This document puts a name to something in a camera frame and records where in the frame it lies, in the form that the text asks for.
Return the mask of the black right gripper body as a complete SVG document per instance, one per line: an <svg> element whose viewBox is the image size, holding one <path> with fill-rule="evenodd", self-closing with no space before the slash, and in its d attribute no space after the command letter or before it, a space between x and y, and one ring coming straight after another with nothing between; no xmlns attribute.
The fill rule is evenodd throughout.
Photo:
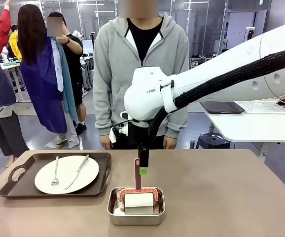
<svg viewBox="0 0 285 237"><path fill-rule="evenodd" d="M128 122L128 146L130 150L149 150L148 127L139 123Z"/></svg>

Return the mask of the person's right hand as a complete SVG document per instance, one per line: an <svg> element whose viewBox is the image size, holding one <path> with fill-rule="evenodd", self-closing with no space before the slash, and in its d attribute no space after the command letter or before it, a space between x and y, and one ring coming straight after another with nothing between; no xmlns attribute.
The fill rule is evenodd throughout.
<svg viewBox="0 0 285 237"><path fill-rule="evenodd" d="M100 144L105 150L111 150L113 148L113 143L109 135L100 135Z"/></svg>

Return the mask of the person's left hand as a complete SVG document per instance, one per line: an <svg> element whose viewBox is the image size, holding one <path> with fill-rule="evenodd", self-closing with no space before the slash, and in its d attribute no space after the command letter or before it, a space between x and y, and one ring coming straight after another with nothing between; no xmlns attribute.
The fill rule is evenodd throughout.
<svg viewBox="0 0 285 237"><path fill-rule="evenodd" d="M177 142L177 138L171 138L165 135L163 139L163 149L175 149L177 146Z"/></svg>

